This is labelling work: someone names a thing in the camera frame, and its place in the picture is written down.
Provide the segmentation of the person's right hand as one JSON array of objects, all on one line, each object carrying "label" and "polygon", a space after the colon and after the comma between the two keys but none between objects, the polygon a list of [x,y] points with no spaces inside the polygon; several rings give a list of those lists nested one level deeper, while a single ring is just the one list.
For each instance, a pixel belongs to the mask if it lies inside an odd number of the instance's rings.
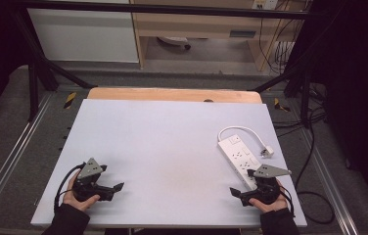
[{"label": "person's right hand", "polygon": [[249,203],[252,206],[261,210],[263,213],[276,212],[279,210],[286,209],[288,207],[288,202],[287,202],[287,199],[284,197],[285,190],[282,187],[281,183],[279,183],[279,189],[281,191],[280,195],[278,196],[277,200],[270,205],[266,205],[260,200],[255,199],[255,198],[250,198]]}]

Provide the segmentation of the white power strip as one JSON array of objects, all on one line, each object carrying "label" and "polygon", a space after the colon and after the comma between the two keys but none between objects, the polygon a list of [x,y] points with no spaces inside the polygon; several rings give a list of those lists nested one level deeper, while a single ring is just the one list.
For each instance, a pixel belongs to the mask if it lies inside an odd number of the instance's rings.
[{"label": "white power strip", "polygon": [[257,188],[255,179],[253,176],[249,176],[248,171],[258,170],[261,163],[243,140],[235,134],[220,140],[218,146],[245,187],[248,190],[255,190]]}]

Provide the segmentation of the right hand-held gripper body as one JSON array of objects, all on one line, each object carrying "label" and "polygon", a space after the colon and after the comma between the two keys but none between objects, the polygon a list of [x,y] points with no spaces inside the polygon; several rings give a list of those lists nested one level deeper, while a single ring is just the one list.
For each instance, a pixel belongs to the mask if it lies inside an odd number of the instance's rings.
[{"label": "right hand-held gripper body", "polygon": [[290,175],[292,172],[277,166],[262,164],[255,169],[254,177],[256,189],[253,190],[253,198],[260,200],[266,205],[276,201],[280,195],[277,176]]}]

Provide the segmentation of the white power plug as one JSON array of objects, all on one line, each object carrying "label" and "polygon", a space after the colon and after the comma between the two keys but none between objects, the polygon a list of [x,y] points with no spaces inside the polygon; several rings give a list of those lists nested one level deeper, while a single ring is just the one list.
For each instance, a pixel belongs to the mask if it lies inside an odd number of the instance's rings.
[{"label": "white power plug", "polygon": [[265,147],[261,150],[260,155],[261,155],[263,158],[266,158],[266,159],[272,158],[272,157],[273,157],[273,155],[274,155],[274,150],[273,150],[270,146],[265,146]]}]

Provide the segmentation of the office chair base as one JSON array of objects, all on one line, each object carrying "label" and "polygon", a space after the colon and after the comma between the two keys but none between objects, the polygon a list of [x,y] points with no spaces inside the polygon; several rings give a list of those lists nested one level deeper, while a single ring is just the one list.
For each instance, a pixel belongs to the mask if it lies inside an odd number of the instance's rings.
[{"label": "office chair base", "polygon": [[169,45],[182,46],[185,50],[191,49],[191,45],[186,37],[159,37],[159,40]]}]

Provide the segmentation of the person's left hand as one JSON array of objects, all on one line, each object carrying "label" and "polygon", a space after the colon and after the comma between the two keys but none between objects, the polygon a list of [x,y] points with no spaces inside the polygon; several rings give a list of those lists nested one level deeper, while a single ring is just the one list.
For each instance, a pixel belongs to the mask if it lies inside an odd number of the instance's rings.
[{"label": "person's left hand", "polygon": [[67,204],[67,205],[70,205],[70,206],[74,207],[75,209],[77,209],[81,212],[85,212],[87,209],[89,209],[91,206],[93,206],[96,202],[99,201],[100,196],[99,195],[94,195],[94,196],[90,197],[89,199],[87,199],[86,201],[79,202],[74,197],[74,194],[72,192],[72,186],[74,184],[74,181],[75,181],[77,175],[78,175],[78,171],[69,180],[67,192],[65,193],[65,195],[63,197],[63,203]]}]

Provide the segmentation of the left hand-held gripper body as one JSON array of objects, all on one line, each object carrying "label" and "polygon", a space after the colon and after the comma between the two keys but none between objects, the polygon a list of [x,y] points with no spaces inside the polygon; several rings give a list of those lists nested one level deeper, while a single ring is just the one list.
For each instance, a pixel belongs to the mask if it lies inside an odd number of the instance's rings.
[{"label": "left hand-held gripper body", "polygon": [[95,195],[100,196],[100,201],[107,199],[106,191],[97,184],[97,180],[104,171],[104,168],[93,158],[84,164],[72,185],[73,195],[79,202],[84,202]]}]

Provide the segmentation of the white wall outlet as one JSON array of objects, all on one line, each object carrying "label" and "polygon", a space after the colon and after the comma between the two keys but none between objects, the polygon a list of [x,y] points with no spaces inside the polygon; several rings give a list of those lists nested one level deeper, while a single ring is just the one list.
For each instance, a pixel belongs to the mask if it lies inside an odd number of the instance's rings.
[{"label": "white wall outlet", "polygon": [[253,9],[274,10],[278,0],[253,0]]}]

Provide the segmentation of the wooden desk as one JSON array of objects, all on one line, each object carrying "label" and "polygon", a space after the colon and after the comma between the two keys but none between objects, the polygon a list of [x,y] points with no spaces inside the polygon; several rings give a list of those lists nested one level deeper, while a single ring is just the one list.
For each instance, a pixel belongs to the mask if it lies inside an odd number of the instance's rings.
[{"label": "wooden desk", "polygon": [[[253,0],[130,0],[132,4],[253,9]],[[302,12],[306,0],[278,0],[276,11]],[[248,42],[256,68],[268,68],[272,47],[277,41],[296,40],[301,23],[290,20],[233,18],[194,15],[132,15],[135,32],[144,37],[187,37],[237,39]]]}]

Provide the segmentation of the black metal frame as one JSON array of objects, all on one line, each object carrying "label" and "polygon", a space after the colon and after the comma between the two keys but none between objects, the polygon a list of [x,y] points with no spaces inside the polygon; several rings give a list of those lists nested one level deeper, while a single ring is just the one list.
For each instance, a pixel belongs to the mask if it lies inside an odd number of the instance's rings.
[{"label": "black metal frame", "polygon": [[35,41],[32,33],[23,19],[21,11],[29,9],[68,10],[83,12],[116,12],[116,13],[139,13],[139,14],[165,14],[165,15],[194,15],[215,16],[233,18],[258,18],[258,19],[289,19],[310,20],[317,19],[317,14],[307,12],[287,12],[274,10],[242,10],[233,8],[214,8],[196,6],[171,6],[171,5],[148,5],[128,3],[99,3],[99,2],[74,2],[74,1],[48,1],[48,0],[13,0],[9,3],[14,11],[13,18],[23,35],[25,44],[28,46],[32,62],[29,64],[29,87],[30,87],[30,117],[33,119],[38,112],[37,88],[35,66],[40,71],[40,80],[47,90],[56,90],[58,83],[52,71],[62,75],[66,79],[82,88],[94,88],[93,84],[81,80],[60,66],[51,62],[42,52],[39,44]]}]

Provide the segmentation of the white cabinet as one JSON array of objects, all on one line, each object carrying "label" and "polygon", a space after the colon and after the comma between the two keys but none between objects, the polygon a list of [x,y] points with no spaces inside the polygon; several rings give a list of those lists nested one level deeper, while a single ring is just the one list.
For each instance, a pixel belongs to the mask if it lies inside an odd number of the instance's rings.
[{"label": "white cabinet", "polygon": [[49,60],[139,61],[130,14],[42,9],[28,12]]}]

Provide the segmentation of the yellow black tape strip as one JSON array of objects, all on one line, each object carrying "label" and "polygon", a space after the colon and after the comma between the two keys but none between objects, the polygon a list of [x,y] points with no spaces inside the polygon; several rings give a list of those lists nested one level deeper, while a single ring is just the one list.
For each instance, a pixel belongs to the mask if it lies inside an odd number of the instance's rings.
[{"label": "yellow black tape strip", "polygon": [[70,108],[70,106],[71,106],[71,104],[72,104],[75,96],[76,96],[76,92],[71,92],[68,95],[68,97],[67,97],[67,99],[65,101],[65,104],[64,104],[64,109],[69,109]]},{"label": "yellow black tape strip", "polygon": [[282,110],[284,112],[290,112],[291,109],[289,107],[284,107],[281,105],[280,100],[278,98],[274,98],[274,109]]}]

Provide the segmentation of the aluminium floor rail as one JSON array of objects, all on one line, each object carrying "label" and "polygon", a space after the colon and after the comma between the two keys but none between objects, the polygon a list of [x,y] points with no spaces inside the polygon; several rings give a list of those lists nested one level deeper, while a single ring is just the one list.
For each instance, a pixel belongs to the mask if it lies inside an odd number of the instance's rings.
[{"label": "aluminium floor rail", "polygon": [[5,184],[7,183],[11,173],[14,171],[14,168],[16,167],[18,161],[20,160],[33,133],[35,132],[42,118],[44,117],[44,114],[49,107],[50,99],[53,97],[53,95],[53,92],[47,92],[43,96],[38,106],[38,113],[34,116],[33,120],[29,121],[24,127],[24,130],[20,135],[17,143],[14,145],[6,161],[2,164],[0,168],[0,194],[5,187]]},{"label": "aluminium floor rail", "polygon": [[321,181],[327,199],[333,207],[334,214],[343,234],[358,235],[358,229],[346,207],[345,200],[337,187],[334,177],[324,163],[316,143],[313,142],[314,138],[312,137],[311,131],[309,129],[303,129],[301,134],[310,150],[310,159]]}]

